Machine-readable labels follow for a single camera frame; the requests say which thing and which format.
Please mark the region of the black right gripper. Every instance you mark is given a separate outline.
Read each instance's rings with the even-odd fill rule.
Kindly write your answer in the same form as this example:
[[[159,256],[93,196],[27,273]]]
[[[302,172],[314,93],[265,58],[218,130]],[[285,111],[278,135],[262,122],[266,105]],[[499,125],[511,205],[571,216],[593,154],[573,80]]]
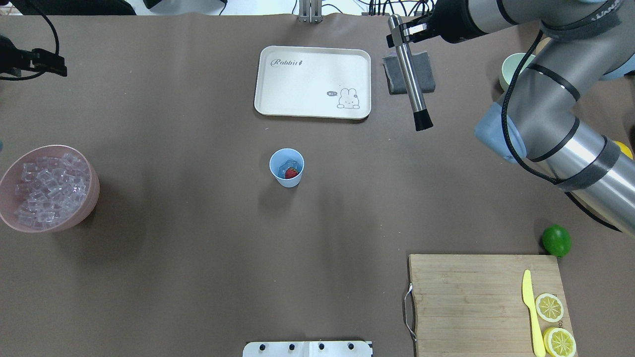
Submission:
[[[389,48],[418,43],[435,37],[457,44],[486,35],[486,32],[479,29],[472,19],[467,0],[438,0],[427,22],[390,22],[388,28],[390,29],[387,35]]]

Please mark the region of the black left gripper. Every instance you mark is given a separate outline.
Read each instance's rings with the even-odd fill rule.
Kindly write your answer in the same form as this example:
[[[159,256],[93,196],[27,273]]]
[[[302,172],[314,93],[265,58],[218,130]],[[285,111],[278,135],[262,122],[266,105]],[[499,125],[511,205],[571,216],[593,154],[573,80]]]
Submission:
[[[65,59],[43,48],[34,48],[32,52],[18,49],[6,36],[0,35],[0,72],[1,80],[28,80],[32,75],[22,77],[22,70],[48,72],[67,77]]]

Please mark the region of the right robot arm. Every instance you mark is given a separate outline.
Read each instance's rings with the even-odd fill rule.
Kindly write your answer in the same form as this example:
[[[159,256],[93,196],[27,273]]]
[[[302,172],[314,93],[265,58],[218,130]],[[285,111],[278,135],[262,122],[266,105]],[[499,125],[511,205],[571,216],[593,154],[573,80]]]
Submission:
[[[632,0],[438,0],[430,14],[388,18],[417,131],[431,128],[410,43],[478,38],[540,22],[537,38],[502,97],[479,124],[479,138],[564,192],[597,221],[634,235],[634,161],[583,124],[571,108],[601,79],[634,70]]]

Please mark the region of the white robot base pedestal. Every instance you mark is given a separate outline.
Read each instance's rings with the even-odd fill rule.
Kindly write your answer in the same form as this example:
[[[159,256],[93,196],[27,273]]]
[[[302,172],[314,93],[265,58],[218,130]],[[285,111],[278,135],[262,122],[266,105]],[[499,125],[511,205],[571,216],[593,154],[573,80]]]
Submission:
[[[243,357],[373,357],[367,341],[279,341],[247,343]]]

